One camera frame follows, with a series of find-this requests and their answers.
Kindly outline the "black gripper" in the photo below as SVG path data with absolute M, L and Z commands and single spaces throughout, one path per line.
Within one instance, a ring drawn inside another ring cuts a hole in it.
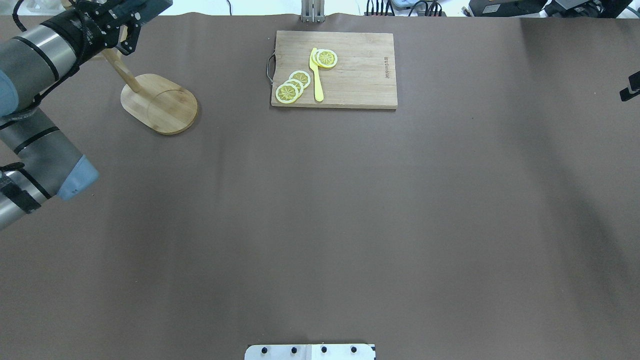
M 141 0 L 76 0 L 42 23 L 42 53 L 54 66 L 80 66 L 103 50 L 124 56 L 137 50 L 143 26 Z

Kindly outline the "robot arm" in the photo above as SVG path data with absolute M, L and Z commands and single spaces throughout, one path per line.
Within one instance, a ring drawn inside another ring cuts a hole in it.
M 41 110 L 43 99 L 101 51 L 130 55 L 144 23 L 169 1 L 75 0 L 1 44 L 1 141 L 17 157 L 1 167 L 1 228 L 51 198 L 84 192 L 99 172 Z

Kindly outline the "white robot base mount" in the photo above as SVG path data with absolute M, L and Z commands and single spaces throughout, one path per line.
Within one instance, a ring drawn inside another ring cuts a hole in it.
M 247 347 L 245 360 L 375 360 L 374 344 L 254 344 Z

